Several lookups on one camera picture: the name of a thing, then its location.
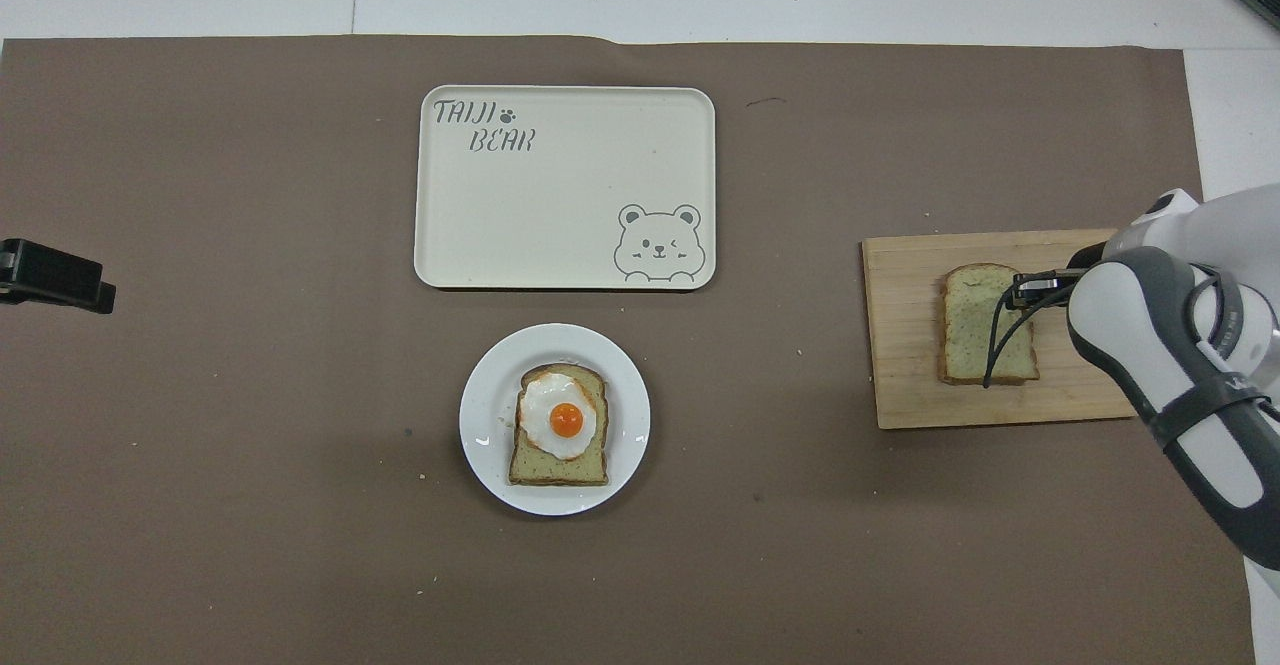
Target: black clamp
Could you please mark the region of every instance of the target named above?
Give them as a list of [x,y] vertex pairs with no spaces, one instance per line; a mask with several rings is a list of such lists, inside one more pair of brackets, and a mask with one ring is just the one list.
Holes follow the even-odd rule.
[[1010,288],[1010,301],[1005,309],[1038,308],[1064,308],[1066,295],[1057,295],[1064,290],[1075,286],[1075,281],[1084,276],[1087,269],[1060,269],[1046,270],[1046,272],[1015,274],[1014,286]]
[[102,283],[101,263],[13,237],[0,242],[0,302],[27,301],[109,315],[115,308],[115,286]]

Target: black cable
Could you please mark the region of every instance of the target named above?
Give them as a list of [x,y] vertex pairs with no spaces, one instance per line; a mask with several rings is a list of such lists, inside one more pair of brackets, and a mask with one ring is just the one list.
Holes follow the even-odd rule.
[[[1071,283],[1071,285],[1062,288],[1062,290],[1060,292],[1055,292],[1052,295],[1044,297],[1044,299],[1037,302],[1037,304],[1030,306],[1030,308],[1028,308],[1025,313],[1023,313],[1023,317],[1018,318],[1016,322],[1014,322],[1012,326],[1009,327],[1009,331],[1005,332],[1005,338],[1001,338],[1000,345],[997,345],[993,350],[987,350],[987,372],[982,375],[982,387],[991,387],[992,370],[996,370],[996,361],[1000,359],[1001,352],[1005,350],[1005,345],[1007,345],[1009,338],[1014,338],[1014,332],[1018,332],[1018,329],[1023,327],[1023,324],[1027,322],[1027,320],[1032,318],[1032,315],[1038,313],[1039,309],[1048,308],[1048,306],[1051,304],[1057,304],[1057,302],[1068,299],[1071,295],[1073,290],[1075,290],[1075,283]],[[1005,295],[1001,295],[1001,301],[1004,299]],[[991,329],[991,336],[992,336],[991,341],[995,341],[996,339],[996,324],[1000,322],[1001,304],[1004,304],[1004,302],[998,302],[996,306],[996,317],[995,322],[992,322],[992,329]],[[988,347],[991,347],[991,341],[988,341]]]
[[1198,281],[1196,286],[1192,288],[1192,292],[1187,297],[1187,301],[1183,302],[1183,324],[1184,326],[1187,326],[1187,332],[1189,334],[1189,336],[1192,336],[1193,341],[1198,340],[1210,341],[1212,340],[1213,332],[1217,331],[1219,324],[1222,322],[1222,297],[1221,295],[1217,297],[1217,318],[1215,320],[1213,326],[1210,329],[1211,331],[1210,338],[1202,338],[1196,329],[1196,302],[1199,299],[1202,292],[1206,292],[1208,290],[1208,288],[1217,285],[1217,274],[1213,272],[1213,270],[1211,269],[1204,269],[1203,265],[1197,265],[1197,267],[1204,270],[1204,272],[1207,272],[1207,278],[1202,279],[1202,281]]
[[996,331],[1000,329],[1000,313],[1005,309],[1005,306],[1014,299],[1014,290],[1016,290],[1018,283],[1011,286],[1006,286],[1005,292],[1000,293],[996,301],[996,311],[991,315],[991,338],[987,338],[987,370],[983,370],[982,375],[982,387],[991,387],[991,370],[996,366]]

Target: fried egg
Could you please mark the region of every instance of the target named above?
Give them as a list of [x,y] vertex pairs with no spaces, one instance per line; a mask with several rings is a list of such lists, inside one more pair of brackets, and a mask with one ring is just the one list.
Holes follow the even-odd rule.
[[576,379],[541,373],[520,399],[520,427],[539,450],[572,460],[595,437],[595,407]]

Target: bread crust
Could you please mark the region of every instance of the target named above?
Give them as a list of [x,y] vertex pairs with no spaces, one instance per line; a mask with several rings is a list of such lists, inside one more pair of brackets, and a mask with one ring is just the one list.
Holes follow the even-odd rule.
[[[521,409],[521,404],[525,400],[525,391],[527,390],[529,384],[531,381],[535,381],[535,379],[541,377],[541,375],[544,375],[544,373],[567,373],[567,375],[570,375],[570,377],[575,377],[575,381],[577,381],[577,379],[584,377],[584,375],[585,375],[585,377],[594,379],[594,381],[599,384],[599,389],[600,389],[599,400],[600,400],[600,405],[603,405],[603,407],[598,407],[598,411],[596,411],[596,434],[595,434],[595,437],[599,439],[600,472],[603,473],[602,478],[599,478],[599,480],[554,478],[554,477],[550,477],[550,478],[529,478],[529,477],[520,477],[520,474],[516,474],[516,464],[517,464],[518,457],[521,455],[521,451],[526,451],[530,448],[531,448],[531,450],[541,451],[541,450],[539,450],[538,446],[534,445],[532,441],[529,440],[529,436],[525,434],[525,428],[522,427],[522,423],[521,423],[521,411],[522,411]],[[607,396],[607,389],[608,389],[608,384],[604,381],[604,379],[602,377],[602,375],[596,373],[595,370],[586,368],[586,366],[584,366],[584,364],[571,364],[571,363],[539,364],[539,366],[536,366],[536,368],[531,368],[525,375],[521,375],[521,377],[520,377],[520,395],[516,396],[516,435],[515,435],[515,448],[512,448],[512,451],[511,451],[511,465],[507,469],[507,481],[509,483],[525,483],[525,486],[604,486],[604,483],[608,483],[609,482],[609,471],[608,471],[608,457],[605,454],[605,442],[608,442],[608,428],[609,428],[609,411],[608,411],[608,405],[609,405],[609,402],[608,402],[608,396]],[[593,404],[594,404],[595,399],[594,399],[594,396],[591,396],[590,393],[585,393],[585,390],[584,390],[584,395],[588,396],[588,399],[591,400]],[[582,451],[581,455],[579,455],[579,457],[571,457],[567,460],[558,460],[558,459],[557,460],[558,460],[558,463],[573,463],[573,460],[579,460],[580,457],[588,455],[588,451]]]
[[[1005,265],[1005,263],[965,263],[965,265],[960,265],[960,267],[948,270],[947,274],[945,274],[945,276],[942,276],[942,281],[941,281],[941,284],[938,286],[938,290],[940,290],[940,297],[938,297],[938,311],[940,311],[940,317],[938,317],[938,324],[940,324],[940,327],[938,327],[938,343],[940,343],[940,345],[938,345],[938,349],[937,349],[937,361],[938,361],[938,379],[940,379],[940,381],[946,382],[946,384],[982,384],[982,379],[980,377],[977,377],[977,379],[961,379],[961,377],[955,377],[955,375],[947,373],[947,329],[950,326],[950,320],[947,318],[947,285],[948,285],[948,283],[951,283],[951,276],[955,276],[955,274],[961,272],[961,270],[969,270],[969,269],[1006,269],[1006,270],[1009,270],[1010,274],[1016,274],[1018,272],[1018,270],[1010,269],[1009,265]],[[1033,329],[1033,322],[1030,322],[1030,320],[1027,320],[1027,324],[1023,324],[1023,327],[1027,327],[1027,332],[1029,334],[1029,336],[1033,336],[1032,340],[1034,341],[1034,332],[1036,331]],[[991,377],[991,382],[992,384],[1024,384],[1024,382],[1028,382],[1028,381],[1037,381],[1037,379],[1039,379],[1039,361],[1037,359],[1034,347],[1032,348],[1032,368],[1036,372],[1036,377],[1032,377],[1032,379],[1019,379],[1019,377],[1007,377],[1007,375],[995,375],[993,373],[992,377]]]

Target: bear illustration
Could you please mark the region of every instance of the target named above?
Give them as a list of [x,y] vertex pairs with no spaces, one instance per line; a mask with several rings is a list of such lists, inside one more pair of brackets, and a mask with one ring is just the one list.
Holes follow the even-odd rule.
[[698,240],[698,208],[681,205],[672,214],[646,214],[640,205],[627,205],[618,214],[622,238],[613,251],[613,263],[631,281],[694,283],[694,274],[707,263]]

